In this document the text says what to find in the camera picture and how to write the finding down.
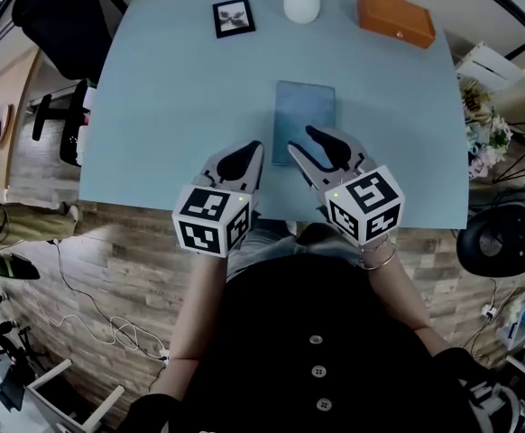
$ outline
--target bracelet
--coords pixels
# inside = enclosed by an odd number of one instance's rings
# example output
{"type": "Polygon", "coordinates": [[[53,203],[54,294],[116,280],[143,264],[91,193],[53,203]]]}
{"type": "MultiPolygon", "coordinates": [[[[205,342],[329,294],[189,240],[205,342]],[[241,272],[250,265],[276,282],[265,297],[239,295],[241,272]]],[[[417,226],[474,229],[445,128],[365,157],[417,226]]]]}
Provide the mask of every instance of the bracelet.
{"type": "Polygon", "coordinates": [[[387,258],[387,260],[385,260],[384,262],[382,262],[379,266],[364,266],[364,263],[361,265],[361,268],[364,269],[365,271],[374,271],[374,270],[380,270],[383,266],[386,266],[387,264],[389,264],[391,262],[391,260],[394,258],[395,254],[397,253],[397,246],[395,244],[391,244],[392,245],[392,253],[391,253],[391,256],[389,258],[387,258]]]}
{"type": "Polygon", "coordinates": [[[385,240],[382,241],[379,245],[377,245],[373,249],[364,249],[362,246],[360,246],[359,249],[361,250],[361,253],[365,253],[365,252],[373,253],[379,249],[382,249],[385,245],[387,245],[387,243],[389,243],[389,235],[387,235],[387,237],[385,237],[385,240]]]}

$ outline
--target wrist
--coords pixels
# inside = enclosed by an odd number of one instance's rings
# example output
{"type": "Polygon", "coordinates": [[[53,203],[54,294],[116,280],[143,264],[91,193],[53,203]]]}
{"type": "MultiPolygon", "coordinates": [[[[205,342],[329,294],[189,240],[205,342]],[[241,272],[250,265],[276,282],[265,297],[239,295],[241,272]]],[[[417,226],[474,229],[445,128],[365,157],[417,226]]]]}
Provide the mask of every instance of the wrist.
{"type": "Polygon", "coordinates": [[[378,242],[376,248],[367,245],[364,248],[367,250],[363,250],[363,262],[367,268],[374,268],[387,262],[394,255],[395,250],[395,246],[389,240],[386,243],[378,242]]]}
{"type": "Polygon", "coordinates": [[[227,258],[199,253],[194,258],[192,269],[203,273],[213,273],[219,270],[226,270],[227,262],[227,258]]]}
{"type": "Polygon", "coordinates": [[[389,235],[385,235],[383,237],[378,237],[374,241],[368,242],[365,245],[361,245],[359,248],[361,249],[361,253],[376,252],[390,241],[389,235]]]}

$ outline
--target black shirt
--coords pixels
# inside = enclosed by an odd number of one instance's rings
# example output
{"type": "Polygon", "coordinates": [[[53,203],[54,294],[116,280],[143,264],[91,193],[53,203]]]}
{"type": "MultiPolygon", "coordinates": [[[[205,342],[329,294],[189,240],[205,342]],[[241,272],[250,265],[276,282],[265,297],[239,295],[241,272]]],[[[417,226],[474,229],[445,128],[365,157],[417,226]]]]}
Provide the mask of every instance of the black shirt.
{"type": "Polygon", "coordinates": [[[294,255],[226,285],[184,401],[145,396],[119,431],[476,431],[459,380],[483,376],[462,349],[431,357],[363,271],[294,255]]]}

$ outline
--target orange box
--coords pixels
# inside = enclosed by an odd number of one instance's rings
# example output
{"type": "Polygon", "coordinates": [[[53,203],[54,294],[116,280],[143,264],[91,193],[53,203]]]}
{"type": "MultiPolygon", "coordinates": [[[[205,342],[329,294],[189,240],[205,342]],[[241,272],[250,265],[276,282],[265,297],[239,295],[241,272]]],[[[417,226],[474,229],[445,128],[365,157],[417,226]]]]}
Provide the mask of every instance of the orange box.
{"type": "Polygon", "coordinates": [[[388,35],[428,48],[435,40],[429,11],[405,0],[357,0],[359,25],[367,31],[388,35]]]}

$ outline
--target white vase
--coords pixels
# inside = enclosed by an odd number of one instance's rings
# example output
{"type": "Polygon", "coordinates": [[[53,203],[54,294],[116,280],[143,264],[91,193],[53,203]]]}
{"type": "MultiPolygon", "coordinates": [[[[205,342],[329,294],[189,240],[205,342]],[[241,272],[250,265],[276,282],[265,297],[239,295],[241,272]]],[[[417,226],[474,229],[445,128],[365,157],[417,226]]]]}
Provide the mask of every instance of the white vase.
{"type": "Polygon", "coordinates": [[[312,23],[320,11],[320,0],[284,0],[284,13],[298,24],[312,23]]]}

